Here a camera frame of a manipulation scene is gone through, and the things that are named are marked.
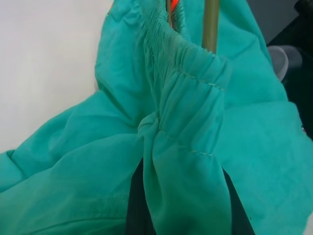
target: white background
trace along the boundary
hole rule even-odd
[[[94,92],[112,0],[0,0],[0,152]]]

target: teal garment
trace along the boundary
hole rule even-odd
[[[245,0],[221,0],[217,55],[200,47],[203,2],[115,0],[100,90],[0,155],[0,234],[125,233],[130,181],[158,235],[231,232],[228,172],[258,235],[302,234],[313,143],[275,77]]]

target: black object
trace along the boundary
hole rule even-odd
[[[255,235],[229,175],[223,172],[230,194],[232,235]],[[143,188],[143,159],[132,177],[125,235],[156,235]]]
[[[290,45],[299,49],[303,65],[283,80],[289,101],[295,103],[308,136],[313,140],[313,0],[300,0],[299,16],[268,46]]]
[[[300,0],[294,5],[294,9],[300,16],[307,20],[313,21],[313,1],[312,0]]]

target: stitching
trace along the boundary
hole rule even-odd
[[[146,24],[144,24],[144,27],[145,27],[146,31],[149,32],[148,29],[147,29]],[[150,34],[147,33],[146,37],[147,37],[147,39],[148,39],[148,41],[149,41],[149,43],[150,43],[150,41],[151,41],[151,36],[150,36]],[[157,47],[163,47],[163,42],[158,41],[158,43],[161,44],[161,46],[157,45]],[[153,48],[153,47],[150,47],[150,50],[153,52],[153,55],[154,55],[154,53],[155,53],[155,52],[154,52],[154,48]],[[209,86],[212,86],[212,87],[216,87],[216,88],[219,89],[220,91],[224,91],[224,88],[221,88],[220,86],[218,86],[218,85],[215,84],[215,83],[207,82],[206,80],[203,80],[203,79],[201,79],[201,80],[200,80],[200,79],[197,79],[195,76],[193,76],[193,75],[191,75],[191,74],[185,72],[184,70],[182,70],[182,68],[180,68],[179,66],[177,66],[177,65],[174,64],[174,62],[172,61],[172,58],[169,56],[169,54],[167,53],[167,51],[164,50],[163,52],[164,52],[165,56],[167,56],[167,58],[169,58],[168,62],[172,65],[173,69],[175,69],[175,70],[177,70],[178,72],[181,72],[181,73],[183,73],[183,74],[185,74],[185,75],[188,75],[188,76],[189,76],[189,79],[195,79],[195,80],[197,80],[197,81],[199,81],[199,82],[201,82],[201,83],[204,83],[204,84],[206,84],[206,85],[209,85]],[[158,69],[161,70],[160,67],[158,66],[159,63],[154,62],[153,65],[155,65],[155,64],[157,64]]]
[[[166,132],[162,131],[161,129],[159,129],[159,132],[163,133],[171,141],[179,142],[178,140],[174,139],[173,137],[171,137],[170,135],[168,135]],[[198,153],[198,154],[201,154],[201,155],[204,155],[204,156],[210,156],[210,157],[213,156],[213,154],[211,154],[211,153],[199,152],[197,150],[192,150],[192,149],[188,148],[187,146],[182,145],[181,143],[179,143],[179,144],[180,144],[181,147],[188,149],[191,153]]]
[[[126,218],[126,216],[124,216],[124,217],[100,217],[100,218],[75,219],[75,220],[65,221],[65,222],[62,222],[62,223],[51,225],[51,226],[48,226],[48,227],[45,227],[45,228],[42,228],[42,229],[37,229],[37,230],[34,230],[34,231],[30,232],[30,233],[22,233],[22,234],[23,235],[25,235],[25,234],[37,234],[39,232],[44,232],[45,230],[53,229],[53,228],[56,228],[58,226],[62,226],[62,225],[65,225],[65,224],[71,224],[71,223],[77,223],[77,222],[81,222],[81,221],[124,220],[125,218]]]
[[[170,57],[166,51],[164,51],[164,54],[166,54],[166,56],[167,56],[168,58]],[[177,70],[178,72],[180,72],[180,73],[182,73],[182,74],[187,75],[186,78],[197,80],[197,81],[199,81],[199,82],[201,82],[201,83],[204,83],[204,84],[206,84],[206,85],[208,85],[208,86],[216,87],[216,88],[219,89],[220,91],[224,91],[224,88],[222,88],[222,87],[216,85],[215,83],[211,83],[211,82],[208,82],[208,81],[203,80],[203,79],[197,79],[195,76],[193,76],[193,75],[191,75],[191,74],[185,72],[182,68],[180,68],[180,67],[174,65],[174,62],[173,62],[171,59],[169,59],[168,62],[169,62],[169,64],[172,65],[172,68],[173,68],[173,69]],[[161,70],[160,67],[159,67],[159,63],[155,63],[155,62],[154,62],[154,65],[157,65],[157,68],[158,68],[159,70]]]
[[[178,67],[175,67],[175,66],[173,65],[172,61],[170,61],[170,63],[172,64],[172,66],[173,66],[174,69],[178,70],[179,72],[181,72],[181,73],[183,73],[183,74],[188,75],[188,76],[189,76],[189,79],[195,79],[195,80],[197,80],[197,81],[199,81],[199,82],[201,82],[201,83],[207,84],[207,85],[212,86],[212,87],[216,87],[216,88],[219,89],[220,91],[224,91],[224,88],[221,88],[220,86],[216,85],[215,83],[207,82],[207,81],[202,80],[202,79],[201,79],[201,80],[200,80],[200,79],[197,79],[195,76],[193,76],[193,75],[191,75],[191,74],[189,74],[189,73],[187,73],[187,72],[181,70],[181,69],[178,68]]]

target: gray object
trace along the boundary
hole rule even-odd
[[[297,16],[298,0],[247,0],[266,43],[273,40]]]
[[[280,81],[283,81],[288,72],[302,67],[302,56],[295,47],[271,46],[268,47],[268,51],[275,74]]]

